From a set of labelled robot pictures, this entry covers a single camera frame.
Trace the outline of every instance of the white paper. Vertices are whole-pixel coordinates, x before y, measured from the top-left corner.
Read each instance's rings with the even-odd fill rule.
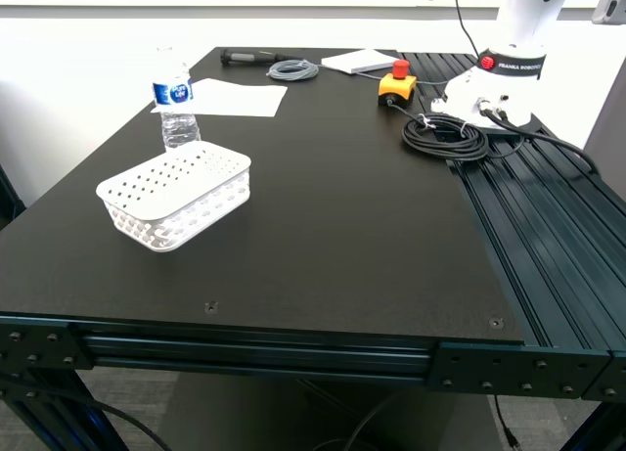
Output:
[[[192,84],[194,100],[175,106],[156,106],[152,113],[173,112],[206,115],[274,116],[285,86],[242,86],[217,79]]]
[[[359,50],[358,52],[324,58],[322,59],[322,65],[353,74],[355,72],[390,68],[396,60],[397,58],[384,55],[376,50]]]

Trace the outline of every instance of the table leg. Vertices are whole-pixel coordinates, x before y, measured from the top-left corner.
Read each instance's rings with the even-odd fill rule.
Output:
[[[91,397],[73,370],[30,369],[22,374],[30,383]],[[128,451],[107,416],[69,399],[5,387],[3,399],[22,421],[53,451]]]
[[[626,404],[603,402],[560,451],[626,449]]]

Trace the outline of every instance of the black tabletop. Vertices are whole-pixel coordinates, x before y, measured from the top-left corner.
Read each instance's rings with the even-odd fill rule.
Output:
[[[213,51],[192,78],[275,83],[265,72],[224,68]],[[163,152],[148,106],[0,232],[0,310],[521,341],[459,183],[401,146],[405,118],[379,108],[378,83],[321,70],[282,84],[273,118],[198,116],[204,140],[251,158],[247,203],[172,252],[117,232],[95,190]]]

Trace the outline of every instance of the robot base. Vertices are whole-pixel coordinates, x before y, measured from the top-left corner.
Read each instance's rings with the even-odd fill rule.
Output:
[[[502,129],[480,114],[478,106],[487,102],[494,111],[506,111],[512,124],[524,126],[531,119],[529,98],[536,84],[536,77],[501,76],[473,67],[451,79],[445,89],[445,99],[434,99],[430,109],[481,128]]]

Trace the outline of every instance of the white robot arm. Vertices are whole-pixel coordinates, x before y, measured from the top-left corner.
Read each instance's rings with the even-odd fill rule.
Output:
[[[506,111],[521,126],[530,121],[537,79],[546,58],[546,27],[558,17],[565,0],[508,0],[500,9],[494,43],[480,53],[476,65],[452,79],[433,112],[447,113],[467,123],[497,128],[483,116],[485,108]],[[626,23],[626,0],[601,0],[594,23]]]

